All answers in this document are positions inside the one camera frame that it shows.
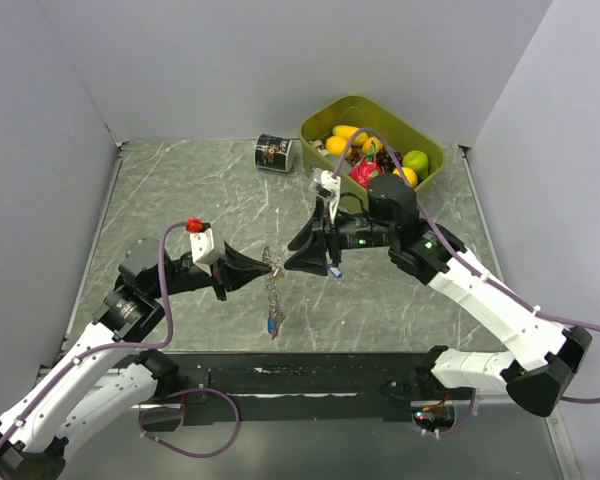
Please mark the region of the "round metal key ring disc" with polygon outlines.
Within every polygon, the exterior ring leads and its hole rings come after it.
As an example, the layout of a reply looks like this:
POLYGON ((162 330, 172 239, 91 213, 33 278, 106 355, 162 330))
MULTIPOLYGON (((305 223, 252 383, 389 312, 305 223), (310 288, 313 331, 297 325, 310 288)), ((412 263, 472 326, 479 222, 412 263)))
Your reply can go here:
POLYGON ((280 279, 273 278, 273 272, 280 267, 279 257, 270 246, 265 246, 262 251, 262 261, 270 267, 270 272, 265 276, 265 285, 267 289, 268 315, 272 317, 276 325, 280 325, 286 319, 286 315, 281 306, 281 297, 277 282, 280 279))

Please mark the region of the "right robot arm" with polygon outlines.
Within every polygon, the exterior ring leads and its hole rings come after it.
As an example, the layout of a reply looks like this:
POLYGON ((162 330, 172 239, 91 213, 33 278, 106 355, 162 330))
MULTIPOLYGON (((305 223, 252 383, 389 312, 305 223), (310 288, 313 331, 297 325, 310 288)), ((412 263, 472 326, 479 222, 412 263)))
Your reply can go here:
POLYGON ((426 220, 416 192, 401 178, 373 178, 368 208, 356 214, 340 211, 341 181, 331 172, 316 170, 310 187, 315 208, 288 245, 292 255, 285 269, 326 276, 345 250, 386 248, 399 270, 454 301, 505 348, 495 353, 432 348, 416 376, 424 396, 470 388, 507 395, 539 417, 552 413, 592 342, 587 330, 544 320, 539 310, 518 303, 462 241, 426 220))

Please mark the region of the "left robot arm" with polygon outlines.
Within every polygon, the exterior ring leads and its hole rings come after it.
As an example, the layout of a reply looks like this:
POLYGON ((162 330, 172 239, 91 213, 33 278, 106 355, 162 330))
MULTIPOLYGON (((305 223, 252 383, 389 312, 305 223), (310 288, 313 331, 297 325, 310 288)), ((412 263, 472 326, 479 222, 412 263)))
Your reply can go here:
POLYGON ((0 415, 0 477, 55 479, 69 457, 131 406, 179 397, 178 366, 163 353, 174 335, 169 298, 211 288, 219 300, 270 273, 213 233, 193 233, 171 259, 163 239, 131 245, 114 289, 73 347, 0 415))

